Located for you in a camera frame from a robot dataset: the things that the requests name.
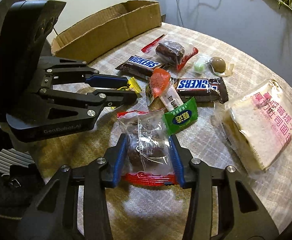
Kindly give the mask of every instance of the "cable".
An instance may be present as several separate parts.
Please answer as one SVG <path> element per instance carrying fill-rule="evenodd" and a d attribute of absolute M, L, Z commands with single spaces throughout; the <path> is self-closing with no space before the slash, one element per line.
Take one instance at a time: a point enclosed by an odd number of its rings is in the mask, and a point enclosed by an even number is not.
<path fill-rule="evenodd" d="M 183 23 L 183 19 L 182 19 L 181 10 L 180 10 L 180 8 L 179 8 L 179 3 L 178 3 L 177 0 L 176 0 L 176 4 L 177 4 L 178 12 L 179 12 L 179 18 L 181 19 L 181 22 L 182 22 L 182 27 L 184 27 L 184 23 Z"/>

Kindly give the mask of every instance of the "chocolate ball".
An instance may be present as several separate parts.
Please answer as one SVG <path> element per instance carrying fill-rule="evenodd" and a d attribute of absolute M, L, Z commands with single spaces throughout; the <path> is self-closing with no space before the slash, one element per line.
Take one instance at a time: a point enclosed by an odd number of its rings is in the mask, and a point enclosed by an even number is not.
<path fill-rule="evenodd" d="M 210 65 L 214 71 L 223 73 L 226 70 L 226 62 L 220 57 L 212 57 L 210 60 Z"/>

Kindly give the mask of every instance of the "snickers bar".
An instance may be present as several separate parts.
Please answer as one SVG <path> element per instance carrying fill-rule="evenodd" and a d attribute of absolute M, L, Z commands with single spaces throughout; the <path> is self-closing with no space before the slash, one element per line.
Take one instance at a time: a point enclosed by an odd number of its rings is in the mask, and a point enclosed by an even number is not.
<path fill-rule="evenodd" d="M 116 67 L 117 70 L 128 72 L 131 75 L 149 80 L 154 69 L 164 68 L 168 66 L 150 59 L 139 56 L 131 56 L 127 61 Z"/>
<path fill-rule="evenodd" d="M 222 77 L 211 79 L 171 78 L 170 82 L 183 102 L 187 102 L 192 97 L 196 102 L 219 101 L 223 104 L 228 101 L 228 93 Z M 154 100 L 148 83 L 146 85 L 147 105 L 150 106 Z"/>

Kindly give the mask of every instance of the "plastic wrapper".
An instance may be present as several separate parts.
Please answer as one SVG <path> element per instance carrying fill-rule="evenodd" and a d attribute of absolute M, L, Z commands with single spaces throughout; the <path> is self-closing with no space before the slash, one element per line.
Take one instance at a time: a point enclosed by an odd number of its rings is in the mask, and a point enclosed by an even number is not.
<path fill-rule="evenodd" d="M 129 165 L 124 179 L 149 186 L 175 183 L 163 114 L 163 110 L 118 113 L 117 118 L 127 138 Z"/>
<path fill-rule="evenodd" d="M 170 85 L 174 86 L 182 102 L 194 97 L 196 102 L 225 103 L 228 101 L 228 92 L 222 77 L 219 78 L 170 78 Z M 164 104 L 153 94 L 150 82 L 145 87 L 146 102 L 150 110 L 154 111 L 164 107 Z"/>
<path fill-rule="evenodd" d="M 162 35 L 141 50 L 143 53 L 167 64 L 176 66 L 180 71 L 187 61 L 198 53 L 192 43 L 185 43 L 178 35 L 169 33 Z"/>
<path fill-rule="evenodd" d="M 222 57 L 199 54 L 196 62 L 193 64 L 193 71 L 203 74 L 206 67 L 212 69 L 213 73 L 217 76 L 227 77 L 233 74 L 235 63 L 224 60 Z"/>
<path fill-rule="evenodd" d="M 198 109 L 194 97 L 176 109 L 164 114 L 164 120 L 169 135 L 178 133 L 187 128 L 194 123 L 197 118 Z"/>
<path fill-rule="evenodd" d="M 159 97 L 168 111 L 181 106 L 183 101 L 170 82 L 170 74 L 163 69 L 155 69 L 150 78 L 150 88 L 154 97 Z"/>
<path fill-rule="evenodd" d="M 138 85 L 136 79 L 134 77 L 131 77 L 128 82 L 127 86 L 118 88 L 117 90 L 122 90 L 122 91 L 134 91 L 137 96 L 140 98 L 140 92 L 141 92 L 141 87 Z"/>
<path fill-rule="evenodd" d="M 156 68 L 167 69 L 168 67 L 169 65 L 135 55 L 130 56 L 125 62 L 117 66 L 116 69 L 149 80 Z"/>
<path fill-rule="evenodd" d="M 292 140 L 292 102 L 275 80 L 215 104 L 215 115 L 253 178 L 267 171 Z"/>

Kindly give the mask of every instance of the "yellow candy wrapper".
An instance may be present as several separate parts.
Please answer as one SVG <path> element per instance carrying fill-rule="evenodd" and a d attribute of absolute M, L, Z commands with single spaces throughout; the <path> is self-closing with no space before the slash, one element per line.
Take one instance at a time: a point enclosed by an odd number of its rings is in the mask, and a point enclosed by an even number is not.
<path fill-rule="evenodd" d="M 125 91 L 134 91 L 138 97 L 140 97 L 141 87 L 138 85 L 136 79 L 134 77 L 131 77 L 126 87 L 118 88 L 117 90 L 125 90 Z"/>

